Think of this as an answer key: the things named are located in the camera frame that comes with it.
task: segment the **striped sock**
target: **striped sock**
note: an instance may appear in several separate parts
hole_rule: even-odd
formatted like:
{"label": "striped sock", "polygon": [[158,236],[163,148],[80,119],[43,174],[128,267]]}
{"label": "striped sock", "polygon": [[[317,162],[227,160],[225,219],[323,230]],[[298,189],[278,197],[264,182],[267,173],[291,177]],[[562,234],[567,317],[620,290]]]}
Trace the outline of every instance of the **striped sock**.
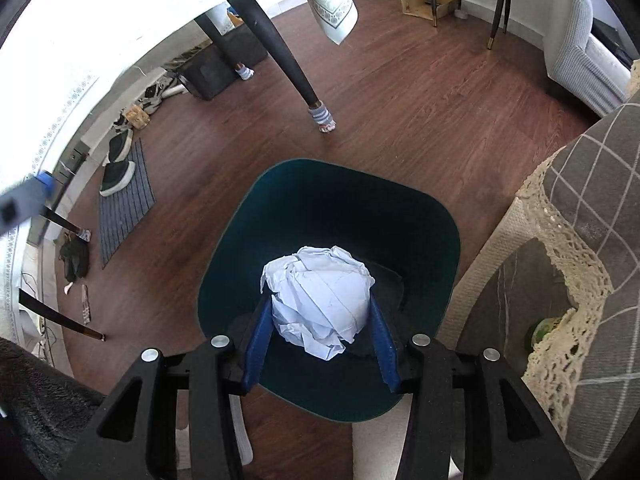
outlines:
{"label": "striped sock", "polygon": [[328,132],[335,130],[334,118],[331,117],[329,110],[326,109],[326,106],[324,106],[322,101],[320,101],[320,106],[318,108],[309,108],[309,113],[319,126],[322,133],[327,134]]}
{"label": "striped sock", "polygon": [[254,71],[245,65],[242,65],[242,68],[236,68],[236,72],[238,73],[242,81],[251,79],[254,76]]}

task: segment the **gray plaid fabric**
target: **gray plaid fabric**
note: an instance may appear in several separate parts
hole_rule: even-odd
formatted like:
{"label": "gray plaid fabric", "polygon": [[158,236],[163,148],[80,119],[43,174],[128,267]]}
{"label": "gray plaid fabric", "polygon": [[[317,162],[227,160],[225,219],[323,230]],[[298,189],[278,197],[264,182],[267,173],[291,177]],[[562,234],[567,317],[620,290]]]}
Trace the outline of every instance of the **gray plaid fabric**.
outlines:
{"label": "gray plaid fabric", "polygon": [[615,288],[584,363],[566,444],[583,478],[640,407],[640,94],[565,147],[546,172],[551,202],[606,266]]}

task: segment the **doormat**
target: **doormat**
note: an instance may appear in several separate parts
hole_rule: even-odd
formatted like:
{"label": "doormat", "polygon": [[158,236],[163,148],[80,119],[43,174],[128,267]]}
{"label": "doormat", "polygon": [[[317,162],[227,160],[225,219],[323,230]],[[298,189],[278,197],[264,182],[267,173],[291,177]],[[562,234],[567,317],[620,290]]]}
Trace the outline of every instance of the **doormat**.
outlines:
{"label": "doormat", "polygon": [[100,207],[100,255],[102,268],[113,253],[138,225],[144,215],[156,203],[149,177],[146,174],[142,140],[137,139],[131,146],[127,160],[136,163],[136,172],[129,185],[111,196],[99,197]]}

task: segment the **white paper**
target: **white paper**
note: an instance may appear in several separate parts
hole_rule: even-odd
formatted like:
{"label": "white paper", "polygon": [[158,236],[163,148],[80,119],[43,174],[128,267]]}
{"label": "white paper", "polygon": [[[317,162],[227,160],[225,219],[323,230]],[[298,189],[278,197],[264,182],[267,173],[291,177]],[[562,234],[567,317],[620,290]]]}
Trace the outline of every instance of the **white paper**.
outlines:
{"label": "white paper", "polygon": [[369,311],[375,283],[367,267],[334,246],[302,247],[264,266],[260,291],[273,292],[273,323],[290,343],[328,361],[353,343]]}

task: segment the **lace doily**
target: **lace doily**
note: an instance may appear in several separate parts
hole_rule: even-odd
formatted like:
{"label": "lace doily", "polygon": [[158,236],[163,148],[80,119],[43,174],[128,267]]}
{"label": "lace doily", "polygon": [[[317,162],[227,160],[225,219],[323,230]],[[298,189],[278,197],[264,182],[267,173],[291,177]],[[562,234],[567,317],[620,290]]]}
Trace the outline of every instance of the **lace doily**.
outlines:
{"label": "lace doily", "polygon": [[564,440],[582,365],[613,287],[599,257],[576,234],[543,189],[546,170],[557,154],[542,162],[516,195],[524,204],[535,237],[564,275],[564,283],[577,305],[577,310],[569,309],[558,327],[535,345],[522,377]]}
{"label": "lace doily", "polygon": [[631,66],[631,78],[626,87],[626,98],[631,99],[640,91],[640,59],[636,59]]}

